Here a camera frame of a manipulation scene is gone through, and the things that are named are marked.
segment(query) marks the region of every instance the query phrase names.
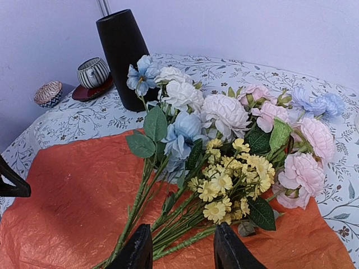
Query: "tablecloth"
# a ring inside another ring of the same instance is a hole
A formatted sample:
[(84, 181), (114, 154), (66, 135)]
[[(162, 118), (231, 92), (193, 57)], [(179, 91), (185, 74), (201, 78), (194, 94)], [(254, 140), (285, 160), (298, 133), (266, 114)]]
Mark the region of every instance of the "tablecloth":
[[(203, 82), (205, 94), (220, 94), (228, 88), (249, 84), (264, 85), (278, 96), (304, 87), (311, 97), (328, 92), (338, 94), (346, 104), (341, 117), (326, 123), (335, 136), (337, 152), (325, 167), (324, 193), (316, 198), (320, 212), (338, 234), (356, 267), (359, 264), (359, 133), (354, 120), (359, 112), (359, 93), (318, 78), (258, 64), (189, 55), (153, 54), (159, 66), (175, 66)], [(116, 135), (141, 128), (145, 112), (126, 110), (111, 89), (105, 95), (85, 103), (67, 95), (26, 129), (3, 153), (12, 169), (26, 178), (39, 149), (77, 140)], [(0, 197), (0, 219), (14, 198)]]

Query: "pink flower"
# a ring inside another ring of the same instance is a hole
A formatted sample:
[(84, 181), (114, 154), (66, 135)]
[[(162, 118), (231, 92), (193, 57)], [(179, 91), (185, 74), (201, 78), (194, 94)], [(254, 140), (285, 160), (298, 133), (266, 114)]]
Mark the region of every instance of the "pink flower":
[(266, 98), (274, 105), (277, 103), (277, 99), (271, 96), (269, 90), (265, 86), (249, 85), (245, 87), (238, 97), (238, 100), (241, 102), (242, 105), (248, 105), (248, 100), (246, 97), (247, 94), (252, 94), (254, 101), (257, 101), (261, 98)]
[(281, 192), (277, 196), (277, 201), (286, 208), (301, 207), (305, 209), (309, 203), (310, 195), (304, 188), (299, 189), (299, 196), (295, 198), (295, 193), (286, 196), (285, 189), (278, 184), (272, 186), (273, 193)]
[(324, 190), (323, 168), (311, 154), (289, 154), (284, 164), (284, 172), (278, 175), (280, 184), (287, 189), (302, 186), (310, 196), (317, 196)]
[(334, 153), (334, 138), (329, 128), (317, 119), (304, 118), (296, 126), (313, 146), (315, 155), (321, 157), (323, 161), (331, 161)]
[(252, 109), (252, 115), (259, 116), (257, 118), (257, 124), (264, 132), (269, 133), (273, 129), (274, 117), (289, 123), (289, 115), (287, 110), (282, 106), (276, 106), (266, 101), (262, 105), (262, 108)]

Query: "white peony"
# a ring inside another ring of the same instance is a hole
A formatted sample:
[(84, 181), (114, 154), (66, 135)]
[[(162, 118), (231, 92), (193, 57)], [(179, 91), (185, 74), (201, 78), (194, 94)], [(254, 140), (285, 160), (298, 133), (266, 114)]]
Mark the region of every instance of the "white peony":
[(178, 81), (179, 83), (187, 82), (192, 84), (191, 76), (182, 73), (182, 71), (176, 67), (163, 67), (160, 74), (155, 78), (156, 83), (167, 83), (172, 80)]
[(170, 81), (166, 86), (168, 97), (162, 97), (162, 101), (172, 105), (180, 111), (187, 111), (190, 106), (194, 111), (200, 110), (203, 105), (203, 93), (192, 84)]
[(251, 123), (248, 121), (248, 113), (241, 103), (235, 98), (222, 94), (209, 95), (204, 100), (201, 118), (203, 127), (210, 128), (212, 124), (228, 141), (236, 137), (243, 138), (244, 131)]

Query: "tall black vase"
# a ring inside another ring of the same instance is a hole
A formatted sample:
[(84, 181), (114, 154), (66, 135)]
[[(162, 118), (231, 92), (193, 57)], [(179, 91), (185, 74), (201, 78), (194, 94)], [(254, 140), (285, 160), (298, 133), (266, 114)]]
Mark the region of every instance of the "tall black vase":
[[(96, 22), (106, 60), (123, 106), (131, 111), (143, 111), (144, 105), (127, 85), (128, 67), (136, 67), (143, 55), (149, 55), (144, 38), (131, 10), (122, 10)], [(157, 98), (158, 90), (150, 89), (146, 101)]]

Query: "table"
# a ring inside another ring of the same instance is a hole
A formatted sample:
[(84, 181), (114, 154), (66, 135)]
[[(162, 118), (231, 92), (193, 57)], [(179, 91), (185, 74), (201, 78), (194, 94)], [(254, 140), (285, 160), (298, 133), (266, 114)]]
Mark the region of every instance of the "table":
[[(330, 122), (324, 121), (335, 136), (337, 152), (334, 161), (325, 167), (325, 190), (316, 200), (323, 218), (342, 239), (359, 268), (359, 134), (354, 124), (359, 93), (318, 78), (241, 61), (174, 54), (153, 54), (153, 58), (160, 67), (175, 66), (195, 81), (202, 81), (205, 94), (227, 92), (230, 86), (257, 84), (267, 86), (275, 96), (284, 88), (291, 92), (301, 86), (311, 92), (311, 97), (333, 92), (344, 100), (345, 113)], [(115, 89), (85, 103), (74, 101), (69, 94), (25, 130), (3, 157), (26, 178), (40, 149), (141, 128), (144, 116), (145, 112), (126, 110)], [(0, 197), (0, 219), (13, 201), (14, 198)]]

